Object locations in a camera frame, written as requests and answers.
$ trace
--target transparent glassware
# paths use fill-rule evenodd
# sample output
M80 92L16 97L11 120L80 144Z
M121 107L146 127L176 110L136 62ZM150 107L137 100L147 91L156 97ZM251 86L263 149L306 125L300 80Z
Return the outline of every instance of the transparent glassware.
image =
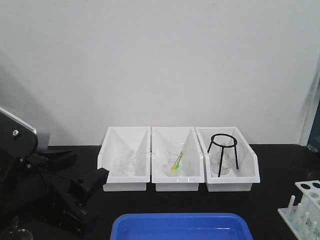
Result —
M184 142L174 142L166 148L167 162L164 171L168 177L183 177L186 175L186 162L190 149Z
M23 228L18 228L19 217L15 216L12 224L2 232L1 240L33 240L32 233Z
M220 160L221 160L222 150L220 149L216 154L209 154L210 158L210 170L211 175L215 176L219 173ZM226 149L224 150L222 157L221 175L227 175L230 170L235 165L235 159L230 156Z

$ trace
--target black tabletop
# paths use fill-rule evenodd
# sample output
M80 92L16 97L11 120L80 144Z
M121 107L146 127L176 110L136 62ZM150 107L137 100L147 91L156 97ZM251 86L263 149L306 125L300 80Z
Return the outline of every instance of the black tabletop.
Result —
M320 156L299 145L251 145L258 157L260 183L249 192L208 192L201 183L196 192L156 192L147 184L146 191L96 192L86 209L99 219L87 236L80 236L37 219L24 222L33 239L91 239L108 240L112 224L120 215L128 213L234 213L247 223L255 240L292 240L295 236L277 212L288 206L291 195L296 205L302 193L295 182L320 179ZM59 174L77 179L97 168L100 146L64 146L78 154L74 167Z

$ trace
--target blue object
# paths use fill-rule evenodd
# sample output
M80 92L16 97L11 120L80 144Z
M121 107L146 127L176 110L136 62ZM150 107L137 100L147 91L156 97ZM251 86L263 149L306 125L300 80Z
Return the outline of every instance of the blue object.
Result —
M253 240L246 222L232 213L124 214L110 240Z

